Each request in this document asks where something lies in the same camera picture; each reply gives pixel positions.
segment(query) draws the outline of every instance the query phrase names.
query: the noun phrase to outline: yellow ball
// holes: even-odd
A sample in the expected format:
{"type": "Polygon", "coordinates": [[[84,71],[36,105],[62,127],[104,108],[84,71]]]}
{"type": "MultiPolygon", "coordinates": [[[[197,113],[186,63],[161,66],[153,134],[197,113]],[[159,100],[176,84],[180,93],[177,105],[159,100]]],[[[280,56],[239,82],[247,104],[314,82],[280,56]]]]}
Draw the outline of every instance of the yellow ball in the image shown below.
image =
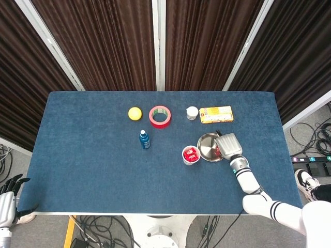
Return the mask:
{"type": "Polygon", "coordinates": [[[142,112],[138,107],[132,107],[129,109],[129,118],[131,120],[139,120],[141,118],[142,112]]]}

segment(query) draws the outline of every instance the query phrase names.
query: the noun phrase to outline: power strip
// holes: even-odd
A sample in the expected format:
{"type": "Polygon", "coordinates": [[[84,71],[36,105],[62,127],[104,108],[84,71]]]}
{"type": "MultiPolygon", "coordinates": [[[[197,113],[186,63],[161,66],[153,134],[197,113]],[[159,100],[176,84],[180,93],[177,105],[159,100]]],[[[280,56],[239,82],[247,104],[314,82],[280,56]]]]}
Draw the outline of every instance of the power strip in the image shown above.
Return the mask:
{"type": "Polygon", "coordinates": [[[292,158],[294,171],[306,170],[313,177],[331,177],[331,156],[292,158]]]}

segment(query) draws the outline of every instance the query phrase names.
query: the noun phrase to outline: black stripe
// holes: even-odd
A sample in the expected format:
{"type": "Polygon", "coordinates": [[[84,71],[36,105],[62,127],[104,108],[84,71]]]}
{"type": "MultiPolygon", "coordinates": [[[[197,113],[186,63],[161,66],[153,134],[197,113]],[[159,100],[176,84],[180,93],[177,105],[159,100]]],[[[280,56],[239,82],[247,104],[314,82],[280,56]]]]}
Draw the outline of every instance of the black stripe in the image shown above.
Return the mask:
{"type": "Polygon", "coordinates": [[[275,205],[275,207],[274,207],[274,212],[273,212],[273,214],[274,214],[274,218],[275,218],[275,221],[277,221],[277,222],[278,222],[278,220],[276,219],[276,208],[277,208],[280,204],[282,204],[281,201],[279,201],[278,204],[275,205]]]}
{"type": "MultiPolygon", "coordinates": [[[[261,194],[260,194],[260,195],[261,195],[261,194]]],[[[263,196],[263,198],[264,198],[264,199],[265,199],[265,201],[267,202],[267,198],[265,198],[265,197],[264,197],[264,195],[261,195],[261,196],[263,196]]]]}
{"type": "Polygon", "coordinates": [[[245,173],[245,172],[252,172],[252,171],[251,171],[251,169],[240,170],[239,173],[236,173],[236,178],[238,178],[239,175],[241,175],[242,173],[245,173]]]}
{"type": "Polygon", "coordinates": [[[241,171],[244,170],[244,169],[250,169],[250,168],[245,167],[245,168],[239,169],[239,170],[237,170],[236,174],[239,173],[239,172],[241,172],[241,171]]]}
{"type": "Polygon", "coordinates": [[[270,216],[271,216],[271,219],[273,219],[273,220],[275,220],[274,217],[273,217],[273,215],[272,215],[273,207],[274,207],[274,205],[275,205],[276,203],[279,203],[279,202],[280,202],[280,201],[275,201],[275,202],[272,204],[271,208],[270,208],[270,216]]]}

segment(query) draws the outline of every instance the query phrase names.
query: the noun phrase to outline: brown curtain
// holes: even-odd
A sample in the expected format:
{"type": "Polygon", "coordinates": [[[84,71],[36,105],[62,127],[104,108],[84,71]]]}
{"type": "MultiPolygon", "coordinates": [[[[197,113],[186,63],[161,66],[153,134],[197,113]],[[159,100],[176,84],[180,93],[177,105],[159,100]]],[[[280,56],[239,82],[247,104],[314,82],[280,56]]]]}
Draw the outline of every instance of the brown curtain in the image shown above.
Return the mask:
{"type": "Polygon", "coordinates": [[[49,92],[75,88],[13,0],[0,21],[0,137],[32,151],[49,92]]]}
{"type": "Polygon", "coordinates": [[[156,90],[151,0],[32,0],[86,90],[156,90]]]}
{"type": "Polygon", "coordinates": [[[222,90],[262,0],[168,0],[166,90],[222,90]]]}
{"type": "Polygon", "coordinates": [[[331,90],[331,1],[276,0],[230,90],[273,91],[283,123],[331,90]]]}

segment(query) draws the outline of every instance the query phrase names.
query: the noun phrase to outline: box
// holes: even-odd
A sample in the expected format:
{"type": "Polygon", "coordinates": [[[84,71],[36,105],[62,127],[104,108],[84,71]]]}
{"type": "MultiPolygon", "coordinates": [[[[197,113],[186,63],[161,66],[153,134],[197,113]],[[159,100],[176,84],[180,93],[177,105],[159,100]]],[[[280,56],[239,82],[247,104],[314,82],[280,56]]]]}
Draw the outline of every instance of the box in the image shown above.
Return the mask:
{"type": "Polygon", "coordinates": [[[233,121],[231,106],[203,107],[199,113],[203,124],[233,121]]]}

